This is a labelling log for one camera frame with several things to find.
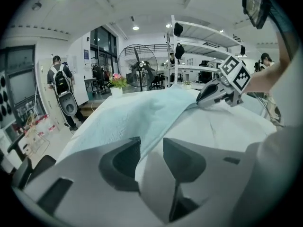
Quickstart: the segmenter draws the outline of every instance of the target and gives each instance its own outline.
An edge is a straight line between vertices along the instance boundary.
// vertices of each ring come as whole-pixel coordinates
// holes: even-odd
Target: cap
[[[59,61],[59,60],[61,60],[61,58],[60,58],[59,55],[55,55],[55,56],[53,57],[53,63],[54,63],[55,61]]]
[[[263,60],[265,59],[265,58],[270,58],[270,56],[269,56],[269,54],[267,54],[267,53],[263,53],[262,55],[261,55],[261,62],[262,62],[262,64],[263,64]]]

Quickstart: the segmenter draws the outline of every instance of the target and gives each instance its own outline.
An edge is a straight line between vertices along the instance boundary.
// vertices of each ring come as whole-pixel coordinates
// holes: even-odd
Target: gray plastic panel
[[[57,179],[73,183],[53,216],[76,227],[154,227],[162,222],[151,212],[138,192],[119,191],[99,171],[103,155],[132,140],[122,140],[87,149],[66,157],[31,181],[24,193],[38,202]]]
[[[238,198],[248,182],[258,149],[250,145],[243,153],[204,147],[177,139],[164,139],[165,141],[168,144],[163,144],[163,152],[167,150],[167,147],[171,150],[174,144],[179,144],[202,155],[206,160],[206,168],[196,180],[191,183],[180,183],[183,196],[198,205],[215,195],[228,194]],[[228,162],[224,160],[226,157],[239,159],[240,162],[238,164]]]
[[[78,110],[78,106],[77,106],[77,102],[71,92],[61,94],[59,96],[58,101],[59,101],[62,111],[67,116],[73,116],[76,114],[76,112]]]

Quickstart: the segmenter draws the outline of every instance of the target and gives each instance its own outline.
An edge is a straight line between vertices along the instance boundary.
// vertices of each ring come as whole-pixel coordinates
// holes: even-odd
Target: fan blade
[[[134,74],[137,72],[138,67],[136,67],[135,69],[133,69],[131,75],[129,76],[129,78],[132,78],[134,76]]]
[[[152,69],[152,68],[149,67],[149,66],[143,66],[143,68],[144,68],[145,70],[147,70],[148,76],[150,77],[150,80],[151,80],[150,83],[152,83],[154,77],[156,76],[156,75],[153,75],[153,73],[152,73],[152,70],[154,70],[154,69]]]
[[[136,54],[137,61],[140,63],[138,52],[135,47],[134,47],[134,53]]]

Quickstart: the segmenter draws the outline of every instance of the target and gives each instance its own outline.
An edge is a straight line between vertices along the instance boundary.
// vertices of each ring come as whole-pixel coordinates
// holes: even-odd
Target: white robotic device
[[[243,101],[241,94],[247,87],[251,75],[245,65],[236,57],[229,56],[220,66],[215,77],[205,84],[196,101],[201,108],[225,100],[231,107]]]

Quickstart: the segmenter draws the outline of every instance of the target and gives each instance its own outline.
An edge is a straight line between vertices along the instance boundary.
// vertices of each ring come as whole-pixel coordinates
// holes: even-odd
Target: floor
[[[44,143],[41,140],[41,144],[39,144],[39,148],[37,147],[36,152],[29,153],[29,158],[32,161],[32,167],[34,168],[40,159],[45,155],[49,155],[55,160],[58,159],[59,155],[67,145],[68,141],[71,139],[72,135],[73,134],[69,128],[64,127],[59,132],[50,134]]]

